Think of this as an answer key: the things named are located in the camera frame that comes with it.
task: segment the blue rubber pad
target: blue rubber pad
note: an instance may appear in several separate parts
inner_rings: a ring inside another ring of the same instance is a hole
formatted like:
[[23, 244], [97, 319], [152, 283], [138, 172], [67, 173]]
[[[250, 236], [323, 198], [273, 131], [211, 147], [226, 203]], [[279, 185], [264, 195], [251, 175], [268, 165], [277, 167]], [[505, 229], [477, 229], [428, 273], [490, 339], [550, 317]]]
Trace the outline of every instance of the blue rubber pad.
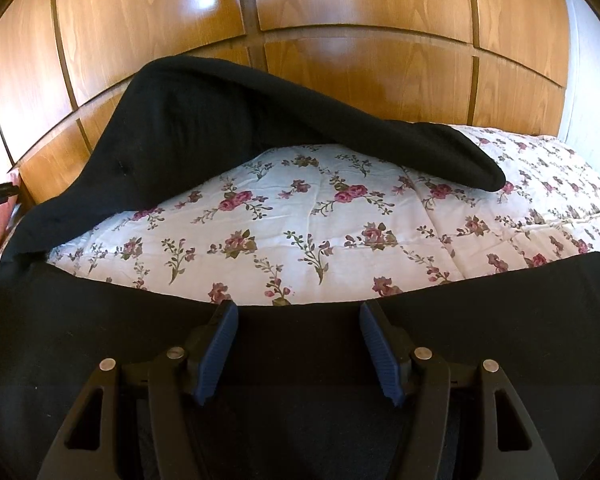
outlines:
[[376, 368], [382, 392], [394, 402], [394, 406], [401, 406], [405, 395], [400, 385], [398, 361], [366, 303], [360, 306], [360, 330], [362, 330], [362, 337], [365, 339], [366, 348], [371, 355], [371, 361]]
[[198, 386], [194, 391], [194, 398], [200, 406], [203, 406], [205, 401], [214, 394], [216, 386], [218, 386], [222, 368], [224, 368], [237, 330], [238, 307], [232, 303], [224, 312], [216, 333], [198, 366]]

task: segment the metal pin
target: metal pin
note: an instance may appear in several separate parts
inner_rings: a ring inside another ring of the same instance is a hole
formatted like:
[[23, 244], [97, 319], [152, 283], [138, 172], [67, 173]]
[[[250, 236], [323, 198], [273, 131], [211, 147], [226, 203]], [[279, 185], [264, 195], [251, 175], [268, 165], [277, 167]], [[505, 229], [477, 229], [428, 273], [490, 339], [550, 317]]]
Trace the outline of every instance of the metal pin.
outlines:
[[494, 361], [493, 359], [485, 359], [482, 362], [482, 367], [488, 372], [491, 372], [492, 374], [500, 369], [500, 365], [498, 364], [498, 362]]
[[102, 370], [103, 372], [108, 372], [110, 370], [113, 370], [113, 368], [116, 367], [116, 360], [112, 359], [111, 357], [107, 357], [106, 359], [103, 359], [102, 361], [100, 361], [100, 370]]
[[414, 351], [413, 354], [420, 360], [426, 361], [427, 359], [431, 359], [433, 356], [433, 352], [429, 350], [426, 346], [419, 346]]
[[182, 346], [173, 346], [167, 350], [167, 357], [169, 359], [180, 359], [184, 355], [184, 348]]

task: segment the wooden headboard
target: wooden headboard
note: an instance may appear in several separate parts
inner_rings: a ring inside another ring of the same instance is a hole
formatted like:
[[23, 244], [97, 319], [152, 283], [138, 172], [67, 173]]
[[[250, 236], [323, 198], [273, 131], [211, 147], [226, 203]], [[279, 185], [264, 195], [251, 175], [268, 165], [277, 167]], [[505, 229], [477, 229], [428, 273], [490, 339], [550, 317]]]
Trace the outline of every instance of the wooden headboard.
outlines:
[[186, 52], [382, 118], [557, 135], [564, 0], [13, 0], [0, 17], [0, 171], [67, 188], [133, 74]]

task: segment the bed sheet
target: bed sheet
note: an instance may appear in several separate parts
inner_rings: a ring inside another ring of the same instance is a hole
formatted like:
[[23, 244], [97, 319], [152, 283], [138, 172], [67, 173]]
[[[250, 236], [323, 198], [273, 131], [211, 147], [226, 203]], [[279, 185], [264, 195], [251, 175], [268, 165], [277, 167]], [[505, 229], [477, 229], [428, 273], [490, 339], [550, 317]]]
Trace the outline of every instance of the bed sheet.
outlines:
[[554, 137], [454, 127], [498, 161], [499, 192], [336, 144], [280, 148], [155, 208], [115, 215], [48, 262], [161, 294], [283, 306], [600, 251], [600, 176], [579, 155]]

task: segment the black cloth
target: black cloth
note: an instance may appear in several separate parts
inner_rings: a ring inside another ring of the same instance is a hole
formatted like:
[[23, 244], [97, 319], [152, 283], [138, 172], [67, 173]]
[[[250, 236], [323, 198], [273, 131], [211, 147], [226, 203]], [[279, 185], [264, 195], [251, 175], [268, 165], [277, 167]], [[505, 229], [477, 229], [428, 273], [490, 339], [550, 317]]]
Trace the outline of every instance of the black cloth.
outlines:
[[[35, 478], [104, 356], [150, 359], [214, 307], [76, 278], [46, 264], [45, 251], [267, 148], [316, 142], [485, 190], [505, 181], [446, 126], [381, 121], [219, 60], [152, 62], [134, 77], [75, 183], [24, 217], [0, 263], [0, 461], [14, 478]], [[393, 322], [448, 360], [501, 362], [562, 478], [577, 478], [596, 457], [600, 254], [382, 301]], [[357, 307], [240, 308], [218, 394], [190, 410], [214, 478], [383, 478], [409, 412], [382, 397]]]

